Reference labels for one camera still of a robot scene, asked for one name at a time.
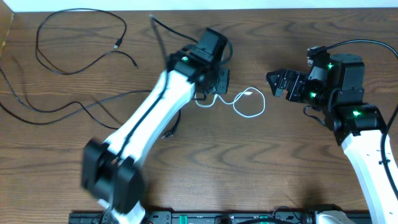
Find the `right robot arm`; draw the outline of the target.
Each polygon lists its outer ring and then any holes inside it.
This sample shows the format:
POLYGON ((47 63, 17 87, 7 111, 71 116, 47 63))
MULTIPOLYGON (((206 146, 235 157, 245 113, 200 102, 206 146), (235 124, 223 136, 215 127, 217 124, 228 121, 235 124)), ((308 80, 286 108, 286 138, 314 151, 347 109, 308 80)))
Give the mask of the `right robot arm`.
POLYGON ((397 180, 387 129, 378 107, 363 101, 365 66, 358 55, 311 56, 309 73, 280 69, 266 74, 274 96, 320 110, 359 180, 373 223, 397 223, 397 180))

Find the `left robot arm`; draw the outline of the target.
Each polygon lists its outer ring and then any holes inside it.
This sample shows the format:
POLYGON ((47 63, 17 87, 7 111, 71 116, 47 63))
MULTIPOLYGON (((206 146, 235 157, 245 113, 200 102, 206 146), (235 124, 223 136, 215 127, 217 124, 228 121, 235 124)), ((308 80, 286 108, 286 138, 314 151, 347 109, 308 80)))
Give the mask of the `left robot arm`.
POLYGON ((81 186, 105 207, 101 221, 140 223, 145 183, 140 173, 146 157, 175 114, 198 91, 225 94, 229 70, 223 59, 231 42, 207 28, 201 39, 165 59, 165 70, 144 102, 114 133, 83 148, 81 186))

